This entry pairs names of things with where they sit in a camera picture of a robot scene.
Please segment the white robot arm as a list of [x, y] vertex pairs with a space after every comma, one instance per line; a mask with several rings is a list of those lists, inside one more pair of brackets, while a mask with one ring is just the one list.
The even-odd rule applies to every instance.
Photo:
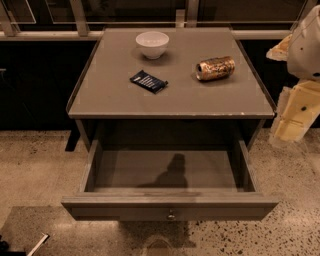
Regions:
[[280, 93], [270, 142], [298, 142], [320, 115], [320, 6], [314, 6], [266, 57], [285, 61], [288, 72], [299, 79]]

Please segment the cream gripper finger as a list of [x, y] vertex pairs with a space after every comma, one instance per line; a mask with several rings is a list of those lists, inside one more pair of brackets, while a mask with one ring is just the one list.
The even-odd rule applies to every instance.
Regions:
[[288, 59], [288, 47], [292, 35], [286, 36], [277, 45], [272, 47], [266, 53], [266, 57], [275, 61], [286, 61]]
[[300, 141], [320, 115], [320, 82], [300, 80], [280, 93], [270, 130], [272, 144]]

